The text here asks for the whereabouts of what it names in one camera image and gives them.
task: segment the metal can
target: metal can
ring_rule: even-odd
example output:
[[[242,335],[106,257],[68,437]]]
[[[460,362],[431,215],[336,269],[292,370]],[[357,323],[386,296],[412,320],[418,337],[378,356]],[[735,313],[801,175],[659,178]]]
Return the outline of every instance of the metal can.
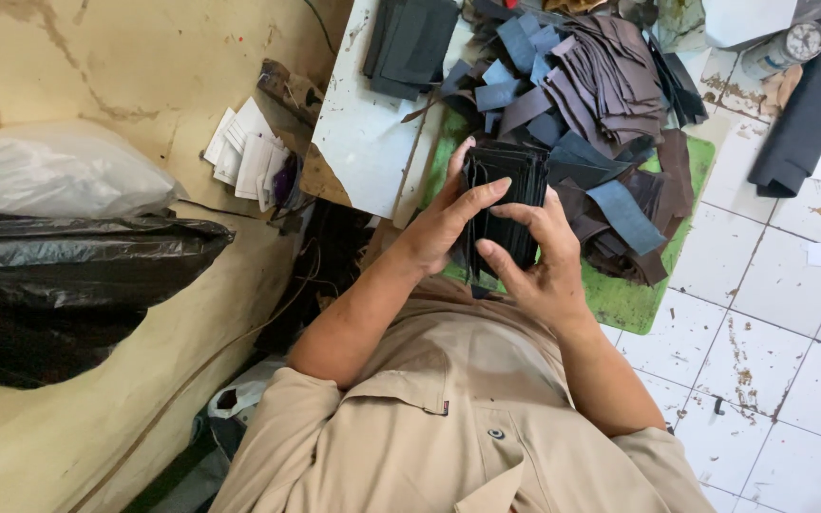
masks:
[[[768,78],[794,64],[803,64],[821,52],[821,25],[794,25],[769,40],[748,49],[742,58],[744,72],[753,78]]]

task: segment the white tile floor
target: white tile floor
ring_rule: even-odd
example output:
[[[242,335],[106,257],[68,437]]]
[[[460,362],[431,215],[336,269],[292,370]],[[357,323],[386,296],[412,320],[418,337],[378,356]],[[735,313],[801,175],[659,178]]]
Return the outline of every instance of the white tile floor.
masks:
[[[731,132],[651,333],[607,333],[718,513],[821,513],[821,267],[804,249],[821,243],[821,181],[757,198],[746,176],[772,121],[761,89],[720,50],[699,88]]]

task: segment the hand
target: hand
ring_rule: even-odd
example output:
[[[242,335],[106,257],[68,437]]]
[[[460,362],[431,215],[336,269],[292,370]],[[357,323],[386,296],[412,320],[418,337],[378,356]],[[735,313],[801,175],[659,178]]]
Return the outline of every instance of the hand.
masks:
[[[449,160],[442,190],[383,257],[397,258],[419,278],[442,271],[449,263],[449,249],[461,236],[467,222],[506,194],[512,183],[509,178],[474,187],[459,197],[464,155],[474,145],[473,137],[469,137],[455,150]]]
[[[540,261],[522,271],[496,242],[477,241],[477,251],[518,301],[519,308],[544,322],[557,336],[586,316],[593,321],[581,281],[581,245],[565,220],[556,192],[546,188],[543,207],[510,203],[495,206],[490,212],[525,225],[540,245]]]

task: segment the black clip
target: black clip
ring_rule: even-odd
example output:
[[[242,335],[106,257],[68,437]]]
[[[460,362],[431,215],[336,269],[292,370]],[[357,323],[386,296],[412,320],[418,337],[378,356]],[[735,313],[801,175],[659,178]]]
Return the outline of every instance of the black clip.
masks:
[[[724,398],[718,397],[717,395],[714,397],[717,399],[717,401],[714,402],[714,413],[724,415],[724,410],[721,409],[721,403],[724,402]]]

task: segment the green cutting mat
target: green cutting mat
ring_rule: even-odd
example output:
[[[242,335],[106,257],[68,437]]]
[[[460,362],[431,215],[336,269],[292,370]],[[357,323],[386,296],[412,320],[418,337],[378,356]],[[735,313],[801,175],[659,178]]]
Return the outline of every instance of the green cutting mat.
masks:
[[[455,148],[468,135],[467,123],[461,115],[446,109],[445,118],[442,122],[439,143],[436,146],[436,153],[432,159],[432,167],[427,177],[426,193],[420,204],[420,208],[425,208],[430,204],[432,198],[442,188],[445,182],[445,168],[448,165],[449,157]],[[708,171],[712,167],[715,148],[714,144],[695,137],[688,137],[687,145],[690,152],[690,172],[692,174],[692,191],[695,192],[695,201],[692,204],[693,213],[695,205],[699,203],[699,195]],[[645,162],[641,169],[650,172],[660,172],[660,162],[657,155]],[[683,247],[686,234],[690,231],[690,221],[692,217],[687,217],[679,225],[676,235],[667,244],[667,248],[661,255],[661,261],[667,274],[671,274],[677,264],[679,251]],[[465,271],[460,266],[451,262],[442,274],[456,279],[463,280]],[[477,285],[506,292],[503,284],[482,272],[479,280],[473,280]],[[654,316],[658,313],[660,301],[664,297],[667,289],[669,277],[655,286],[636,285],[625,279],[609,277],[600,274],[594,267],[582,261],[582,282],[585,285],[585,295],[587,305],[594,312],[595,318],[609,326],[622,328],[627,332],[648,334],[651,331],[651,324]]]

